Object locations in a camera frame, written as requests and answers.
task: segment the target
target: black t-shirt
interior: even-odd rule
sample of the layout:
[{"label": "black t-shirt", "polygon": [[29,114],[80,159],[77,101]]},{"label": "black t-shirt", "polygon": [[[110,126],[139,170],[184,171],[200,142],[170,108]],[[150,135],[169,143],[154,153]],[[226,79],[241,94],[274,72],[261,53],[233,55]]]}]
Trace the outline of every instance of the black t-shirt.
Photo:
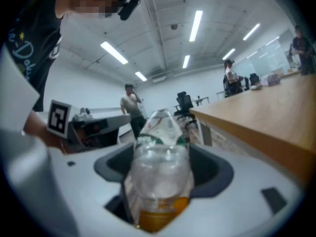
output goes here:
[{"label": "black t-shirt", "polygon": [[36,0],[12,24],[5,41],[26,80],[40,98],[33,110],[43,111],[43,97],[49,69],[59,54],[61,19],[55,14],[56,0]]},{"label": "black t-shirt", "polygon": [[[311,45],[309,44],[307,38],[305,38],[305,37],[301,37],[301,38],[295,37],[293,39],[293,47],[296,50],[304,51],[305,53],[311,49]],[[312,60],[311,56],[305,57],[305,54],[303,54],[303,55],[299,54],[299,56],[300,56],[300,60],[301,60],[302,65],[313,65],[313,60]]]}]

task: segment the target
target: plastic bottle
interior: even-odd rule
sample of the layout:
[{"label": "plastic bottle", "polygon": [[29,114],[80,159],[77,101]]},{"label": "plastic bottle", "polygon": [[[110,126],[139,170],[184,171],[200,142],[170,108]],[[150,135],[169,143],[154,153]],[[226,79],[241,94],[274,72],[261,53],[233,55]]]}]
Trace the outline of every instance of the plastic bottle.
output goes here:
[{"label": "plastic bottle", "polygon": [[133,186],[142,200],[141,229],[157,232],[182,212],[189,202],[188,185],[193,185],[190,175],[180,127],[168,110],[153,113],[137,138],[131,167]]}]

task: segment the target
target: person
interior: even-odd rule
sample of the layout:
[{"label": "person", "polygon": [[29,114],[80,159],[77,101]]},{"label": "person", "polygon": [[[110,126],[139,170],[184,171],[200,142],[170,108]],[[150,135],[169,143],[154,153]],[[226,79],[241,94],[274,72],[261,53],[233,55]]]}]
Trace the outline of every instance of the person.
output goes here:
[{"label": "person", "polygon": [[292,53],[298,54],[301,60],[301,74],[311,75],[315,74],[315,68],[313,64],[314,50],[309,44],[307,38],[303,36],[302,30],[299,26],[295,27],[296,37],[292,43]]},{"label": "person", "polygon": [[230,92],[230,95],[235,95],[242,92],[240,81],[243,80],[243,77],[238,76],[232,70],[233,62],[231,60],[226,60],[224,62],[224,84],[226,84],[226,88]]},{"label": "person", "polygon": [[68,13],[108,17],[121,6],[121,0],[31,0],[23,8],[5,44],[21,73],[40,94],[24,127],[27,134],[38,136],[49,147],[72,153],[58,136],[46,130],[46,124],[35,113],[43,111],[46,79],[59,54],[61,21]]},{"label": "person", "polygon": [[126,94],[120,99],[120,107],[123,114],[126,114],[125,111],[130,114],[130,125],[132,126],[135,138],[137,138],[146,123],[137,105],[137,103],[141,103],[142,101],[134,92],[134,86],[132,84],[126,84],[125,91]]}]

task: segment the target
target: wooden table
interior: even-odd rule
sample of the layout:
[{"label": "wooden table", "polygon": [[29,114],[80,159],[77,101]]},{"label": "wooden table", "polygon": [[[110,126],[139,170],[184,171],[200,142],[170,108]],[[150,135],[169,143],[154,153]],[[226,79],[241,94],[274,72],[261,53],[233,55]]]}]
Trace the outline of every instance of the wooden table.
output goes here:
[{"label": "wooden table", "polygon": [[288,78],[288,77],[292,77],[292,76],[296,76],[296,75],[300,75],[301,74],[301,71],[294,71],[294,72],[290,72],[286,75],[282,75],[280,76],[281,79],[284,79],[284,78]]},{"label": "wooden table", "polygon": [[296,181],[310,180],[316,164],[316,75],[288,78],[190,112],[202,143],[211,145],[214,129]]}]

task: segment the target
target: ceiling light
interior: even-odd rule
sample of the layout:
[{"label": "ceiling light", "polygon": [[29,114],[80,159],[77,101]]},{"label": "ceiling light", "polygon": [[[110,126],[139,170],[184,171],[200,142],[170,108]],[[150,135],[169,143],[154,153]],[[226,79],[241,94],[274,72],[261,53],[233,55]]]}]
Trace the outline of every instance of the ceiling light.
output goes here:
[{"label": "ceiling light", "polygon": [[265,54],[259,56],[258,58],[260,59],[260,58],[262,58],[263,56],[265,56],[265,55],[267,55],[267,54],[268,54],[268,53],[265,53]]},{"label": "ceiling light", "polygon": [[143,76],[142,73],[140,73],[139,71],[135,73],[135,75],[137,75],[142,81],[147,81],[147,78]]},{"label": "ceiling light", "polygon": [[252,30],[243,38],[243,40],[247,40],[250,37],[250,35],[252,35],[253,32],[258,29],[259,26],[260,24],[256,24],[256,26],[252,28]]},{"label": "ceiling light", "polygon": [[191,31],[190,40],[189,40],[190,42],[196,40],[196,36],[198,33],[198,27],[199,27],[199,24],[201,22],[202,14],[203,14],[203,11],[201,11],[201,10],[196,11],[196,16],[194,17],[193,27],[192,27],[192,31]]},{"label": "ceiling light", "polygon": [[280,38],[280,36],[276,37],[275,39],[273,39],[272,41],[270,41],[269,43],[267,43],[266,45],[271,44],[273,41],[278,40]]},{"label": "ceiling light", "polygon": [[251,56],[255,55],[258,51],[253,52],[252,54],[250,54],[247,59],[249,59]]},{"label": "ceiling light", "polygon": [[187,66],[188,66],[188,62],[189,62],[189,58],[190,58],[190,56],[189,55],[187,55],[185,58],[184,58],[184,63],[183,63],[183,69],[186,69],[187,68]]},{"label": "ceiling light", "polygon": [[111,55],[117,58],[122,64],[128,63],[128,61],[119,53],[117,50],[112,47],[107,41],[101,44],[101,47],[108,51]]},{"label": "ceiling light", "polygon": [[228,54],[226,54],[224,57],[223,57],[223,60],[226,60],[232,53],[234,53],[236,51],[236,49],[232,49],[228,52]]}]

